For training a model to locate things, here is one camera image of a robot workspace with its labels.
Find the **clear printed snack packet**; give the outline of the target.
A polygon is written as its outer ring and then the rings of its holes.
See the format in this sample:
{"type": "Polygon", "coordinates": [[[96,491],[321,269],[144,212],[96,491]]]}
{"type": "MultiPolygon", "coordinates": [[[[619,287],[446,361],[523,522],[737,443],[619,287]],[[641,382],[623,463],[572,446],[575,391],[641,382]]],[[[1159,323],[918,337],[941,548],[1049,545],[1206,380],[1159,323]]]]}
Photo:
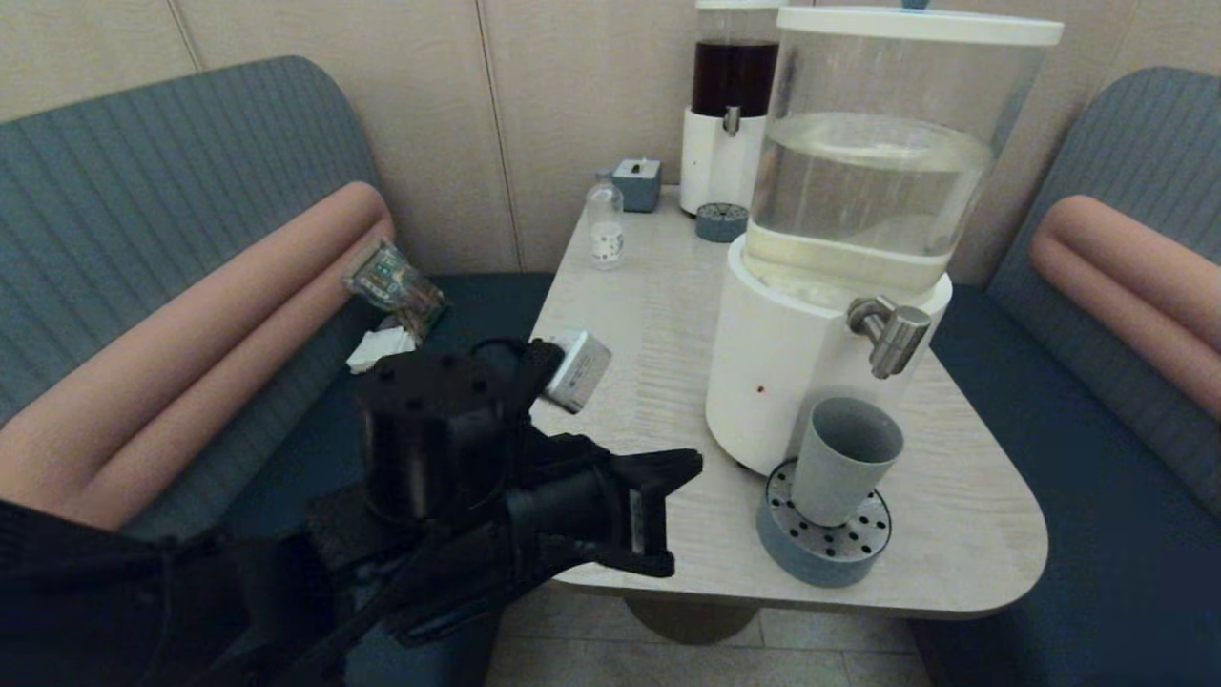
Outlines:
{"type": "Polygon", "coordinates": [[[363,244],[341,275],[347,290],[389,314],[422,344],[448,308],[444,290],[407,260],[389,239],[363,244]]]}

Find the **grey plastic cup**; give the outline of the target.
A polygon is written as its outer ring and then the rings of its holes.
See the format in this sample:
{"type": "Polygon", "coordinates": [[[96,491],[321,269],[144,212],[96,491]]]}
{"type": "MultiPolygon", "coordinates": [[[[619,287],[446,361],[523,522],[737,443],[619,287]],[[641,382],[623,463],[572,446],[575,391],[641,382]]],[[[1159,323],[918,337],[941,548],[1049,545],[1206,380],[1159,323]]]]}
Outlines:
{"type": "Polygon", "coordinates": [[[838,527],[904,451],[904,431],[884,409],[855,397],[828,397],[808,412],[791,499],[808,521],[838,527]]]}

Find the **small blue perforated drip tray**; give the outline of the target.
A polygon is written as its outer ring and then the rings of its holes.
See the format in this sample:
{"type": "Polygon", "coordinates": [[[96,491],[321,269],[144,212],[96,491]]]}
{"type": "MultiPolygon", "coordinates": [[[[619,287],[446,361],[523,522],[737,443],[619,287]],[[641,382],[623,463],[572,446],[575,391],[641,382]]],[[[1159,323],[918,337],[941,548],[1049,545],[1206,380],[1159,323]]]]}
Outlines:
{"type": "Polygon", "coordinates": [[[696,236],[714,243],[733,243],[742,236],[748,222],[748,209],[724,201],[711,201],[696,210],[696,236]]]}

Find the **teal upholstered bench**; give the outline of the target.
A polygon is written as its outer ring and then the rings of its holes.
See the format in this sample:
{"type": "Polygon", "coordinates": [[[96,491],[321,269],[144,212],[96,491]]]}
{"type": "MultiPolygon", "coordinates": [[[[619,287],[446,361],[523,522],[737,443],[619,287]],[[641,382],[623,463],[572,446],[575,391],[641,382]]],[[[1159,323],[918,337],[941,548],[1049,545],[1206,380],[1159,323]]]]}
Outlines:
{"type": "MultiPolygon", "coordinates": [[[[158,308],[335,192],[392,225],[339,85],[302,57],[267,59],[0,123],[0,430],[158,308]]],[[[274,373],[225,412],[154,491],[118,492],[139,539],[297,525],[355,478],[352,378],[341,358],[375,310],[341,297],[274,373]]]]}
{"type": "MultiPolygon", "coordinates": [[[[1221,687],[1221,419],[1031,261],[1085,196],[1221,268],[1221,77],[1147,67],[1072,124],[987,287],[933,351],[1035,495],[1042,578],[980,620],[917,621],[935,687],[1221,687]]],[[[1221,329],[1221,275],[1195,279],[1221,329]]]]}

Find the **dark drink dispenser white base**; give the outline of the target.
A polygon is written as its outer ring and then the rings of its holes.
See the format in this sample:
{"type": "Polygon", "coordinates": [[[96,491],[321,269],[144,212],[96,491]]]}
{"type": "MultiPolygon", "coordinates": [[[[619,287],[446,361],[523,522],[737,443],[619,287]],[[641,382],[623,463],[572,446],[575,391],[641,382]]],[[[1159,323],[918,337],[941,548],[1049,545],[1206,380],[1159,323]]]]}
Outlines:
{"type": "Polygon", "coordinates": [[[788,0],[696,0],[694,85],[684,112],[680,207],[750,207],[788,0]]]}

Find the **metal water dispenser tap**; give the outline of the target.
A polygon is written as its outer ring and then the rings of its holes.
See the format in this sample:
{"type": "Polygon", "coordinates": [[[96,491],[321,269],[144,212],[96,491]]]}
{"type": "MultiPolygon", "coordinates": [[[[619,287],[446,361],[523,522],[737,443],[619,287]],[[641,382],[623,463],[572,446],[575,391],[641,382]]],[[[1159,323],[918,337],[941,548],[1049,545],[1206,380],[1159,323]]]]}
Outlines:
{"type": "Polygon", "coordinates": [[[853,334],[869,339],[868,362],[875,379],[902,373],[932,327],[932,318],[924,310],[884,295],[855,299],[846,317],[853,334]]]}

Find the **small blue box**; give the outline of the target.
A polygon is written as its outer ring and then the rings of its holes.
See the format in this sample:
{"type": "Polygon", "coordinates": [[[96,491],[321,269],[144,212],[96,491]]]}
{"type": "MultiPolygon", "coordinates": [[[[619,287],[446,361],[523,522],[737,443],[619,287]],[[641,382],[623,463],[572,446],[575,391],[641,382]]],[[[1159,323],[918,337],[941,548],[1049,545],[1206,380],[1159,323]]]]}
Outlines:
{"type": "Polygon", "coordinates": [[[653,214],[661,200],[663,165],[658,159],[623,159],[613,183],[623,196],[625,214],[653,214]]]}

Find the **clear water dispenser white base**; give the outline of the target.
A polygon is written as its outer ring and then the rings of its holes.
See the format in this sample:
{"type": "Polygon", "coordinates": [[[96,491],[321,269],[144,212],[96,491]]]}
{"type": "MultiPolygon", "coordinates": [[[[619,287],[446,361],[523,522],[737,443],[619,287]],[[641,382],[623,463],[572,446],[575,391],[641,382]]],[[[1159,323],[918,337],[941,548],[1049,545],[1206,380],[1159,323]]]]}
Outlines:
{"type": "Polygon", "coordinates": [[[734,461],[797,455],[812,408],[897,409],[952,297],[949,262],[1063,22],[901,6],[790,6],[755,194],[720,283],[705,416],[734,461]],[[875,379],[855,299],[924,310],[875,379]]]}

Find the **white napkin stack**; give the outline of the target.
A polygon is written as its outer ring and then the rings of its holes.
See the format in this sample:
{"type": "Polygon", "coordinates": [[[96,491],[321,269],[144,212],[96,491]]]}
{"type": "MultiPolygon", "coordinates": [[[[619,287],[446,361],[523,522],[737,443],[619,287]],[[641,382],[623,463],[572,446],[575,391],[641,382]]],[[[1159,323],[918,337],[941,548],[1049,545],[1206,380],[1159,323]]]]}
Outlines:
{"type": "Polygon", "coordinates": [[[383,358],[415,351],[416,339],[404,327],[369,331],[347,358],[347,365],[353,375],[366,373],[383,358]]]}

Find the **gold table pedestal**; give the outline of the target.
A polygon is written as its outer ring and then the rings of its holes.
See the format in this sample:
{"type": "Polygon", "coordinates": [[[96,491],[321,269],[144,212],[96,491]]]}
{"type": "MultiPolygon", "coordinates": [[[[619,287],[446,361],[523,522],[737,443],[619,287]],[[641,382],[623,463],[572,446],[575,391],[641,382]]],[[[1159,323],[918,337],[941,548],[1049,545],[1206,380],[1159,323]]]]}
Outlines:
{"type": "Polygon", "coordinates": [[[733,638],[746,628],[758,608],[714,603],[685,603],[628,597],[632,617],[654,635],[689,646],[708,646],[733,638]]]}

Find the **large blue perforated drip tray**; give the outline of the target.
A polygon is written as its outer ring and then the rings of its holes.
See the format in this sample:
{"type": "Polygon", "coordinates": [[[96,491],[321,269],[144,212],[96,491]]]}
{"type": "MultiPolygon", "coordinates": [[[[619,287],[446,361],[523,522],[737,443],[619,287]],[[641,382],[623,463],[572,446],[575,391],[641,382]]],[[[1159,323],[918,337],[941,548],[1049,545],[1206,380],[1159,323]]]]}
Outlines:
{"type": "Polygon", "coordinates": [[[849,521],[825,527],[797,511],[796,482],[795,456],[768,475],[755,513],[759,544],[781,570],[806,584],[838,591],[860,583],[891,541],[893,517],[880,491],[869,491],[849,521]]]}

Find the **clear bottle with label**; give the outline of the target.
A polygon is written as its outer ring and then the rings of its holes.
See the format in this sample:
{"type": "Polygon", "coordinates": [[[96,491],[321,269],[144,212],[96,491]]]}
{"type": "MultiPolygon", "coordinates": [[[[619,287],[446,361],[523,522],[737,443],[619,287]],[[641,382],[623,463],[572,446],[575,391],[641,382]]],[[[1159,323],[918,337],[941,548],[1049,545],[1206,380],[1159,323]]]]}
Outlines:
{"type": "Polygon", "coordinates": [[[586,193],[584,218],[591,242],[591,260],[600,270],[619,268],[624,260],[625,236],[623,193],[613,181],[610,168],[593,174],[593,185],[586,193]]]}

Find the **pink bolster cushion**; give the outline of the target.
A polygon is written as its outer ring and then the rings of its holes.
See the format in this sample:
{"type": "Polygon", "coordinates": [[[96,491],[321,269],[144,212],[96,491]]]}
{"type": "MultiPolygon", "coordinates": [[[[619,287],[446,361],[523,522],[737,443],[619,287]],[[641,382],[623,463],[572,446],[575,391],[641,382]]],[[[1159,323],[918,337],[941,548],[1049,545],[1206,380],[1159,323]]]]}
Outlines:
{"type": "Polygon", "coordinates": [[[383,196],[350,182],[258,240],[0,427],[0,499],[121,528],[339,312],[350,260],[393,238],[383,196]]]}
{"type": "Polygon", "coordinates": [[[1046,210],[1029,260],[1221,425],[1221,265],[1082,195],[1046,210]]]}

